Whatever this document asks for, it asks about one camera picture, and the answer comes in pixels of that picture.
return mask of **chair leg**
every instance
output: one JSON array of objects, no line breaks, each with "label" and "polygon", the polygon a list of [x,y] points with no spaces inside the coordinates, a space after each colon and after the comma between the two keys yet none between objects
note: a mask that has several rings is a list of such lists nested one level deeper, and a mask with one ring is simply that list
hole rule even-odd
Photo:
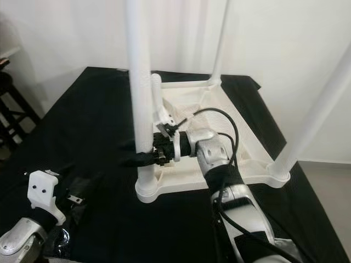
[{"label": "chair leg", "polygon": [[10,151],[14,151],[17,148],[17,143],[11,137],[9,131],[7,131],[6,127],[0,121],[0,137],[3,139],[4,144],[9,148]]},{"label": "chair leg", "polygon": [[[13,117],[12,113],[10,112],[9,108],[5,105],[5,103],[0,99],[0,112],[5,117],[9,125],[16,122],[15,117]],[[23,130],[19,123],[13,124],[13,129],[16,131],[17,135],[21,137],[23,140],[26,137],[26,132]]]},{"label": "chair leg", "polygon": [[12,85],[8,90],[12,98],[18,103],[22,110],[32,119],[32,121],[38,125],[40,118],[38,114],[33,110],[33,108],[28,104],[28,102],[23,98],[19,91]]}]

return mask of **white wall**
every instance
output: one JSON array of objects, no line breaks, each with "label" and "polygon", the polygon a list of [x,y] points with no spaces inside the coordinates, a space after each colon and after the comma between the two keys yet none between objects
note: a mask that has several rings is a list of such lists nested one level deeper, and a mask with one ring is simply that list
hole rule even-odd
[{"label": "white wall", "polygon": [[[210,72],[225,0],[148,0],[152,68]],[[349,0],[235,0],[224,73],[252,76],[285,137],[351,42]],[[127,67],[122,0],[0,0],[11,72],[40,114],[86,66]],[[301,159],[351,163],[351,88]]]}]

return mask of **floor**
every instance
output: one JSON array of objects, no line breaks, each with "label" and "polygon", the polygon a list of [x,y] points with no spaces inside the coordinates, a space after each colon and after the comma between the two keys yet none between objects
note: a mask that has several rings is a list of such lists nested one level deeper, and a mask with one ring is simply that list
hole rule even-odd
[{"label": "floor", "polygon": [[300,162],[351,259],[351,164]]}]

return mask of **white bracket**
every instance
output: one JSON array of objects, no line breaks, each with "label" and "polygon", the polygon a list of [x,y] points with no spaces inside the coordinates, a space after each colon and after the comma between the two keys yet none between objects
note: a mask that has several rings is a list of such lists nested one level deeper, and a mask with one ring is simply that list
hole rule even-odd
[{"label": "white bracket", "polygon": [[57,219],[58,226],[66,221],[65,215],[57,208],[54,197],[55,185],[59,180],[43,171],[34,171],[29,176],[27,197],[32,204],[32,208],[42,208],[52,214]]}]

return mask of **black tablecloth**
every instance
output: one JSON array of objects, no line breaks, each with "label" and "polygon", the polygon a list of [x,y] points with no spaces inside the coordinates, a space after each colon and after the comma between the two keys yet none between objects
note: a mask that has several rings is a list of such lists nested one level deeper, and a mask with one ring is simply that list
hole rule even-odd
[{"label": "black tablecloth", "polygon": [[[159,72],[164,82],[208,75]],[[275,158],[285,141],[257,90],[246,76],[223,76],[222,87],[243,118]],[[25,181],[23,171],[74,162],[64,189],[77,176],[104,177],[72,236],[72,260],[81,262],[217,261],[217,239],[208,190],[161,195],[151,203],[137,200],[137,171],[119,162],[133,153],[128,73],[88,67],[57,101],[42,123],[20,145],[0,173],[0,193]],[[281,189],[250,186],[264,209],[292,232],[318,262],[349,262],[313,189],[298,164]],[[0,235],[31,208],[26,185],[0,200]],[[286,236],[274,223],[279,236]]]}]

